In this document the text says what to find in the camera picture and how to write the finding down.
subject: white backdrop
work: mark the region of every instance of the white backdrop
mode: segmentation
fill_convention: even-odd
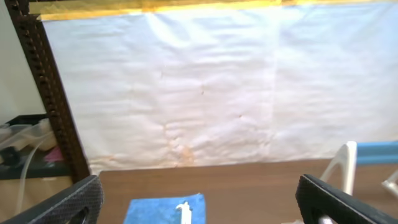
[[[398,137],[398,4],[46,21],[94,173],[326,158]]]

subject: white hose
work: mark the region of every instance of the white hose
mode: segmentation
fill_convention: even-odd
[[[30,164],[36,150],[39,148],[39,146],[41,144],[43,144],[43,142],[45,140],[47,140],[47,138],[48,138],[48,136],[36,145],[36,147],[32,150],[32,152],[30,152],[28,158],[25,161],[24,168],[22,169],[22,173],[21,173],[21,180],[19,181],[19,190],[18,190],[17,206],[15,208],[15,215],[20,214],[20,212],[22,210],[22,203],[24,201],[25,180],[26,180],[27,168],[29,167],[29,164]]]

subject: plastic bin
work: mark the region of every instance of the plastic bin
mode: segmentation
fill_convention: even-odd
[[[39,124],[36,124],[28,131],[24,132],[23,136],[27,138],[32,147],[36,147],[40,144],[38,149],[41,151],[49,150],[57,145],[57,140],[55,140],[48,119],[41,120]]]
[[[29,124],[12,125],[8,128],[3,126],[1,132],[4,139],[0,142],[0,150],[9,146],[14,146],[17,151],[23,149],[29,144],[29,140],[23,134],[31,127]]]

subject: masking tape strip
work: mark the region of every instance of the masking tape strip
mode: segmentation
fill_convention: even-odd
[[[42,20],[87,19],[139,12],[164,12],[184,9],[250,9],[298,4],[344,4],[386,2],[381,0],[81,0],[30,2],[30,14]]]

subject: pink object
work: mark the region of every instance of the pink object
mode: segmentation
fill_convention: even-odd
[[[57,162],[62,160],[62,153],[58,146],[55,146],[54,149],[44,157],[44,161],[46,162]]]

